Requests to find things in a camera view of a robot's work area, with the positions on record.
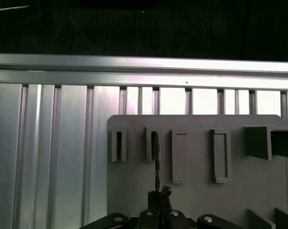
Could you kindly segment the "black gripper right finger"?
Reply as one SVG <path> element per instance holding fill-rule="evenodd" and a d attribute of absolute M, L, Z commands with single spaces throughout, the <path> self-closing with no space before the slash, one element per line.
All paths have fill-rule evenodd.
<path fill-rule="evenodd" d="M 160 192 L 160 210 L 164 229 L 241 229 L 242 227 L 211 214 L 203 214 L 195 221 L 183 212 L 173 210 L 169 196 L 170 187 L 163 186 Z"/>

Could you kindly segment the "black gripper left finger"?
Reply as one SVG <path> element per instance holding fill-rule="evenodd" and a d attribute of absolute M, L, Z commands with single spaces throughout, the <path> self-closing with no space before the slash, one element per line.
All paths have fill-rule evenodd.
<path fill-rule="evenodd" d="M 160 226 L 160 193 L 148 192 L 148 209 L 138 217 L 128 218 L 121 213 L 112 213 L 93 221 L 81 229 L 157 229 Z"/>

